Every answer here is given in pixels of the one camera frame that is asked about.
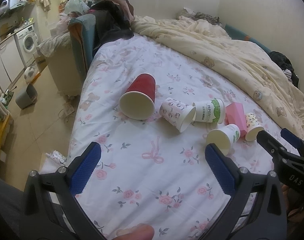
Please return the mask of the person's thumb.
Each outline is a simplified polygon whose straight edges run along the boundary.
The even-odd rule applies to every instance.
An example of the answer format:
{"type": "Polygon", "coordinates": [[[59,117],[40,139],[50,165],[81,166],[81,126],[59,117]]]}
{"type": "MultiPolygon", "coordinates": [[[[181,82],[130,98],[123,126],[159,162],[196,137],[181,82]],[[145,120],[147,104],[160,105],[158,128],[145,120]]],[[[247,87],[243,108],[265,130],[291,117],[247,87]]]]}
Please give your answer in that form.
{"type": "Polygon", "coordinates": [[[117,236],[115,240],[152,240],[154,234],[155,231],[152,226],[142,224],[127,234],[117,236]]]}

